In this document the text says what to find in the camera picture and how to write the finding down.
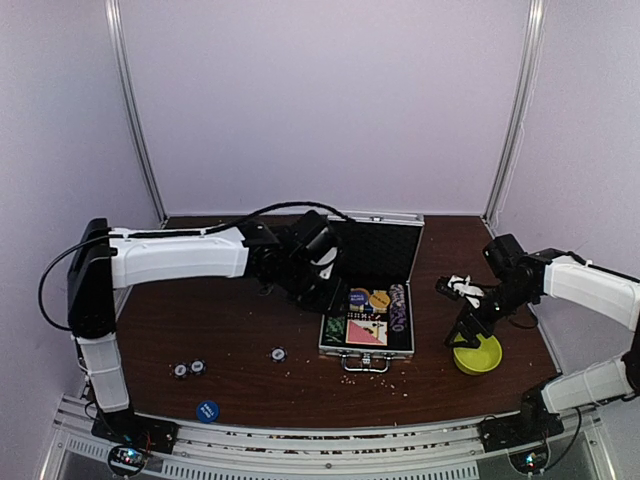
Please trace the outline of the purple small blind button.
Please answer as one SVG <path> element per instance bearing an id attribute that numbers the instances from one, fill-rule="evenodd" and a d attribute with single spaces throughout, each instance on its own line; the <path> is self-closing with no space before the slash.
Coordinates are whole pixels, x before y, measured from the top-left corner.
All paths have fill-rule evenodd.
<path id="1" fill-rule="evenodd" d="M 369 305 L 369 293 L 362 289 L 352 289 L 348 300 L 350 311 L 363 312 Z"/>

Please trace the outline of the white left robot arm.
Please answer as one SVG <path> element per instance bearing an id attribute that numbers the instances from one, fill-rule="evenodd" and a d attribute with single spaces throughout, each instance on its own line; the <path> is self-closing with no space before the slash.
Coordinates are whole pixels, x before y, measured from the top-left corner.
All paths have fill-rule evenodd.
<path id="1" fill-rule="evenodd" d="M 335 208 L 305 202 L 293 223 L 269 227 L 261 215 L 276 203 L 216 226 L 191 229 L 113 228 L 91 220 L 81 241 L 61 252 L 38 282 L 43 319 L 71 334 L 94 392 L 98 418 L 123 444 L 144 433 L 126 385 L 116 337 L 113 292 L 139 284 L 200 277 L 255 278 L 283 289 L 302 309 L 335 310 L 345 290 L 334 271 L 344 243 L 326 215 Z"/>

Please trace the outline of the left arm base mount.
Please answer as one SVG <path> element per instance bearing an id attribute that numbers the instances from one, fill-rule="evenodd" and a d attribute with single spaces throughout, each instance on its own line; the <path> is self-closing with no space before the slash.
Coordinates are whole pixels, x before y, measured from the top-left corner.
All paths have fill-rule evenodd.
<path id="1" fill-rule="evenodd" d="M 173 452 L 178 431 L 175 422 L 140 416 L 129 410 L 100 412 L 91 428 L 95 437 L 163 454 Z"/>

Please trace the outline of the aluminium poker case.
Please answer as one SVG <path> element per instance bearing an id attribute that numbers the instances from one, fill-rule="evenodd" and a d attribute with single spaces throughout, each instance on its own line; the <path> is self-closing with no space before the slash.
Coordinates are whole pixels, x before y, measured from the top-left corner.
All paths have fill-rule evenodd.
<path id="1" fill-rule="evenodd" d="M 415 353 L 411 276 L 424 230 L 421 214 L 350 212 L 329 221 L 342 240 L 335 272 L 347 289 L 322 317 L 318 350 L 349 373 L 386 373 Z"/>

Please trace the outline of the blue small blind button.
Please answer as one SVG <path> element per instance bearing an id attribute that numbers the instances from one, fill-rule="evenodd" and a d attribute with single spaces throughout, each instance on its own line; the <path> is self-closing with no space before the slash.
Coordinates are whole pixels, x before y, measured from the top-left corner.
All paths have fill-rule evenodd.
<path id="1" fill-rule="evenodd" d="M 197 419 L 205 424 L 214 423 L 220 415 L 219 405 L 212 400 L 202 401 L 196 408 Z"/>

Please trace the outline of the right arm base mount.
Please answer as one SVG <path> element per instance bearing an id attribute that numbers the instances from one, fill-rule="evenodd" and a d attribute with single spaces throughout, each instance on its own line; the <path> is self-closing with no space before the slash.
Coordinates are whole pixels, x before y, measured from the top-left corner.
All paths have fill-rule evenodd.
<path id="1" fill-rule="evenodd" d="M 564 432 L 558 415 L 541 421 L 529 421 L 521 414 L 486 417 L 478 424 L 478 431 L 486 453 L 540 443 Z"/>

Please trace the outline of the red card deck box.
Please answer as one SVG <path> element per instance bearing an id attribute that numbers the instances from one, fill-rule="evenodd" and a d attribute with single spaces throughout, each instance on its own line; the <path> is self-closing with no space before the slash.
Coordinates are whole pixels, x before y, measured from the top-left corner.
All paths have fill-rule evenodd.
<path id="1" fill-rule="evenodd" d="M 345 342 L 355 345 L 388 345 L 388 324 L 383 321 L 348 320 Z"/>

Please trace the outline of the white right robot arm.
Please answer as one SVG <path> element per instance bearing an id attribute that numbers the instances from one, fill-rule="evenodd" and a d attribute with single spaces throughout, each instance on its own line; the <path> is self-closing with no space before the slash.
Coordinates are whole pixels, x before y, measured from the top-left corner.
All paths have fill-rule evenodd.
<path id="1" fill-rule="evenodd" d="M 438 279 L 439 293 L 463 305 L 444 343 L 450 349 L 478 349 L 496 324 L 522 306 L 533 306 L 560 346 L 580 355 L 584 366 L 562 373 L 524 393 L 512 430 L 535 440 L 551 420 L 570 409 L 631 401 L 639 396 L 639 281 L 599 266 L 573 251 L 527 252 L 511 234 L 494 237 L 483 257 L 496 278 L 492 286 L 470 276 Z"/>

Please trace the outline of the orange button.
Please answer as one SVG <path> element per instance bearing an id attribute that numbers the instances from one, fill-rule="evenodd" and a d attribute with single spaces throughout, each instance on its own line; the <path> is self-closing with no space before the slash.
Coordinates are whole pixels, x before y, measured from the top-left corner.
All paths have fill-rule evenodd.
<path id="1" fill-rule="evenodd" d="M 369 296 L 369 305 L 375 312 L 386 312 L 391 298 L 385 290 L 374 290 Z"/>

